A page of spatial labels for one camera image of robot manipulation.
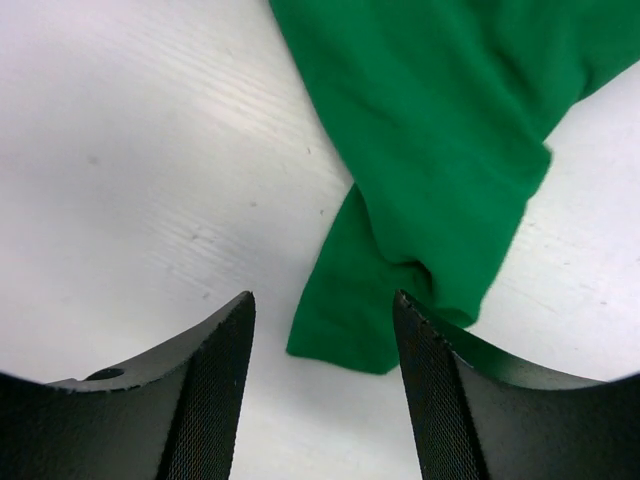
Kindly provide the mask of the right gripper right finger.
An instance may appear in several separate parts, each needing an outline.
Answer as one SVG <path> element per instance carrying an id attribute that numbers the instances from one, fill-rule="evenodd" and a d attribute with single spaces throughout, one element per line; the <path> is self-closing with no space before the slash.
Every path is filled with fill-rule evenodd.
<path id="1" fill-rule="evenodd" d="M 393 322 L 424 479 L 636 479 L 639 377 L 519 358 L 404 291 Z"/>

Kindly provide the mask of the green t shirt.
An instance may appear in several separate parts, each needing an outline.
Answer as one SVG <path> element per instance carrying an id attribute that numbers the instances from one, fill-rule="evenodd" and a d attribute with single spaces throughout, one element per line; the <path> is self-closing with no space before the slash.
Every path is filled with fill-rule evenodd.
<path id="1" fill-rule="evenodd" d="M 353 178 L 295 312 L 288 354 L 399 363 L 403 290 L 467 327 L 550 165 L 567 111 L 639 59 L 635 1 L 274 1 Z"/>

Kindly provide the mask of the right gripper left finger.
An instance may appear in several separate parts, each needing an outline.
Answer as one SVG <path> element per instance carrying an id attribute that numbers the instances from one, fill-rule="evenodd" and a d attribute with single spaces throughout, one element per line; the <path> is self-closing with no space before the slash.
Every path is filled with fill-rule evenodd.
<path id="1" fill-rule="evenodd" d="M 83 380 L 1 377 L 5 479 L 226 479 L 255 299 Z"/>

